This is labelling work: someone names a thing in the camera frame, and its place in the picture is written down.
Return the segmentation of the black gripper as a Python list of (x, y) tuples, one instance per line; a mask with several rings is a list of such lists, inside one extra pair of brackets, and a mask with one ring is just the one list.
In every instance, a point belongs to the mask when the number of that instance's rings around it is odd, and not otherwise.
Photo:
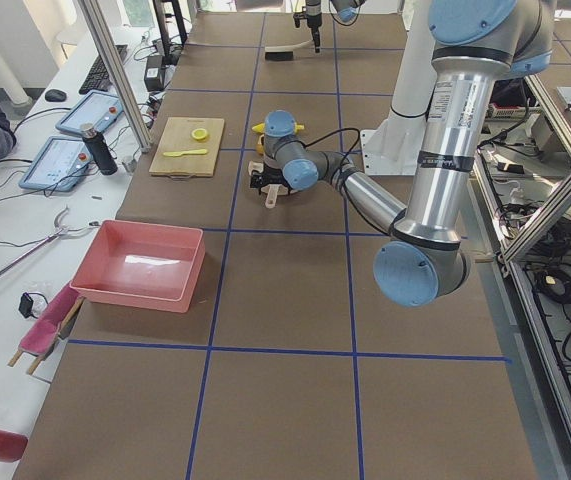
[(321, 27), (321, 1), (305, 0), (301, 9), (293, 13), (293, 20), (296, 28), (299, 28), (303, 21), (306, 22), (310, 29), (314, 51), (320, 53), (320, 32), (317, 28)]
[(270, 185), (283, 186), (288, 188), (288, 183), (278, 169), (267, 168), (262, 171), (252, 169), (250, 171), (250, 184), (252, 189), (261, 190)]

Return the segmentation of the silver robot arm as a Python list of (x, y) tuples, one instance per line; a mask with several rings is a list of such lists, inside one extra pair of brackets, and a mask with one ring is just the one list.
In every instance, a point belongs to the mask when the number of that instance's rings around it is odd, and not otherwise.
[[(311, 39), (294, 46), (294, 49), (302, 49), (312, 46), (316, 53), (321, 50), (320, 29), (323, 24), (321, 0), (305, 0), (299, 11), (293, 13), (294, 26), (300, 28), (305, 23), (310, 31)], [(364, 1), (356, 0), (330, 0), (329, 4), (335, 12), (332, 19), (342, 26), (352, 25), (358, 18), (360, 8)]]
[(423, 58), (435, 84), (422, 117), (409, 202), (403, 204), (348, 155), (313, 151), (295, 133), (295, 119), (265, 118), (265, 169), (302, 191), (331, 184), (378, 230), (392, 236), (374, 260), (374, 277), (392, 301), (417, 307), (458, 289), (470, 263), (455, 231), (474, 165), (486, 110), (497, 81), (544, 70), (551, 57), (553, 1), (431, 1), (413, 24), (428, 33)]

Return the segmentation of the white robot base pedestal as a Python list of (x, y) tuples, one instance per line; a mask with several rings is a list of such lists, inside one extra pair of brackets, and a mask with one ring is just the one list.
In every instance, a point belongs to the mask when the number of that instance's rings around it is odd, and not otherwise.
[(370, 175), (412, 175), (416, 170), (436, 82), (430, 6), (429, 0), (415, 3), (388, 117), (377, 129), (361, 133), (363, 162)]

